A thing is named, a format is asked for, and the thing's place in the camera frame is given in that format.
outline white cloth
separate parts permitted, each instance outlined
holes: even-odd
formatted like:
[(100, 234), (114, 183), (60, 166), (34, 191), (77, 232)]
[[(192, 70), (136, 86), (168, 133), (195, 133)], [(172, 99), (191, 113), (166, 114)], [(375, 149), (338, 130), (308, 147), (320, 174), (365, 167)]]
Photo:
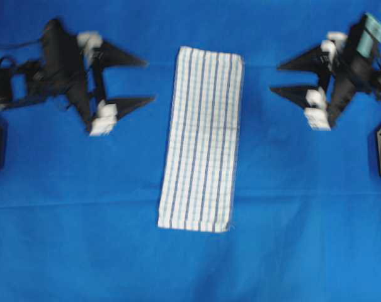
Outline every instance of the white cloth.
[(181, 47), (159, 227), (229, 229), (243, 70), (238, 55)]

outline blue tablecloth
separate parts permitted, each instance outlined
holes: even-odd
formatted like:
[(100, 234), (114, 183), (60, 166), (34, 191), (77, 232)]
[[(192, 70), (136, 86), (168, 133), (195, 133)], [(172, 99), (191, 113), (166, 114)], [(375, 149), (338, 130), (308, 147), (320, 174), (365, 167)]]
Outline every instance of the blue tablecloth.
[[(110, 97), (157, 99), (101, 138), (63, 97), (2, 113), (0, 301), (381, 301), (381, 103), (360, 94), (336, 129), (314, 132), (268, 89), (314, 83), (275, 65), (365, 11), (381, 20), (381, 1), (1, 0), (0, 43), (60, 16), (150, 62), (107, 70)], [(234, 228), (221, 235), (156, 227), (181, 45), (246, 63)]]

